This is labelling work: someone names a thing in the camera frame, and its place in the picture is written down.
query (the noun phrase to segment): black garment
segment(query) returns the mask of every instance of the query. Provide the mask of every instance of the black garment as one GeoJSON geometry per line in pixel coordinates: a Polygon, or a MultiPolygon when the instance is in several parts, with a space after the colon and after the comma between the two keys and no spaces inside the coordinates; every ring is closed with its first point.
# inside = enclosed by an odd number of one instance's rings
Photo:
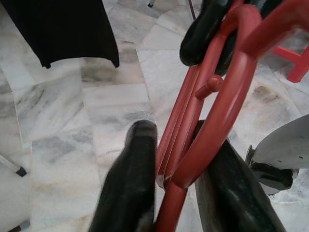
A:
{"type": "Polygon", "coordinates": [[[13,22],[50,68],[66,58],[100,57],[119,66],[112,28],[101,0],[1,0],[13,22]]]}

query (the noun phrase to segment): black cloth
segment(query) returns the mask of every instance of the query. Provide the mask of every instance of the black cloth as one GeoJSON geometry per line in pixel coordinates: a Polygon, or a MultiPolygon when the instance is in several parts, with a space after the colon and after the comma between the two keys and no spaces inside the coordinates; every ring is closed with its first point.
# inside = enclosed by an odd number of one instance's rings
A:
{"type": "Polygon", "coordinates": [[[101,0],[1,0],[13,22],[49,68],[66,58],[99,57],[119,66],[111,25],[101,0]]]}

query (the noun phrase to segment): black fabric hanging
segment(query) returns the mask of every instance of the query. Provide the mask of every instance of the black fabric hanging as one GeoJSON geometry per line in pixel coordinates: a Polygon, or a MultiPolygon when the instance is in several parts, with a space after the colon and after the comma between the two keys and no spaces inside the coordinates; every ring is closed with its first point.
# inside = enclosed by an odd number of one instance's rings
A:
{"type": "Polygon", "coordinates": [[[101,0],[1,0],[13,22],[50,68],[66,58],[99,57],[119,66],[119,55],[101,0]]]}

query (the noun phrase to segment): marble floor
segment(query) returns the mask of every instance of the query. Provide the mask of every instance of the marble floor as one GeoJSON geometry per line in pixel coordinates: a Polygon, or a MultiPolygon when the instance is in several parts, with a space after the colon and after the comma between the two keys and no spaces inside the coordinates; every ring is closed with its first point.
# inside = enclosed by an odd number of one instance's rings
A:
{"type": "MultiPolygon", "coordinates": [[[[162,135],[187,67],[179,47],[190,19],[183,0],[103,0],[115,33],[120,67],[99,58],[40,66],[0,7],[0,152],[28,171],[0,163],[0,232],[24,220],[27,231],[85,232],[105,175],[136,120],[155,121],[162,135]]],[[[302,52],[303,34],[284,42],[302,52]]],[[[309,74],[286,80],[289,62],[260,60],[243,109],[229,135],[242,157],[276,128],[309,113],[309,74]]],[[[215,99],[205,101],[204,118],[215,99]]],[[[271,197],[287,232],[309,231],[309,171],[271,197]]],[[[163,192],[157,190],[156,208],[163,192]]],[[[178,232],[201,232],[194,187],[178,232]]]]}

